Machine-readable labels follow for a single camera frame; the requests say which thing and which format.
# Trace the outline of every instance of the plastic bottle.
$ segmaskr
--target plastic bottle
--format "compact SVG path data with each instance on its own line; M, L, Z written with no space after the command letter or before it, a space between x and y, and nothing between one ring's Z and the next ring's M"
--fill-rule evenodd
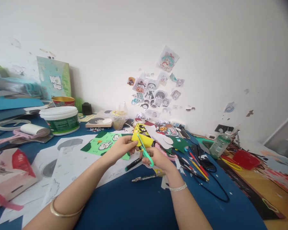
M214 143L209 149L210 155L213 158L218 159L222 155L222 153L225 151L225 149L231 142L230 136L231 136L231 132L226 131L225 133L219 135L215 139Z

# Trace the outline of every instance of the yellow pencil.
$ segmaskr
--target yellow pencil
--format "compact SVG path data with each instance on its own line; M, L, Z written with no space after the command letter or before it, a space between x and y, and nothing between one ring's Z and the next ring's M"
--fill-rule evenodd
M197 164L195 164L193 160L191 160L191 162L197 168L197 170L200 171L200 173L206 178L206 180L209 180L208 177L203 173L203 171L197 166Z

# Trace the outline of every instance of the red plastic container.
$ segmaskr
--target red plastic container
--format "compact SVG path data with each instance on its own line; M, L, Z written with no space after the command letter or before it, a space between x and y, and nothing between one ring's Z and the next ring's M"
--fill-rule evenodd
M236 161L241 167L244 167L248 170L251 170L252 168L260 165L259 159L244 150L238 150L235 153L233 160Z

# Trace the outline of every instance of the power socket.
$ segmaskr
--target power socket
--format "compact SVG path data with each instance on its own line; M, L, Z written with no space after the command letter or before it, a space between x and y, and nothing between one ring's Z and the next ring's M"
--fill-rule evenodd
M225 126L225 125L220 125L220 124L219 124L219 125L217 126L217 128L215 129L215 131L219 133L219 129L220 129L220 128L223 129L223 132L225 132L225 131L227 131L227 130L232 132L232 131L234 130L234 127Z

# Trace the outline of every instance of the plastic tub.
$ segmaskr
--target plastic tub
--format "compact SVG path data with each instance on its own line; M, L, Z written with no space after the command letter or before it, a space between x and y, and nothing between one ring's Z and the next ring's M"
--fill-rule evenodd
M45 119L55 136L73 133L79 129L78 110L74 106L62 106L41 110L41 118Z
M233 160L236 161L240 166L248 170L251 170L252 168L260 165L259 159L244 150L238 150L235 153Z

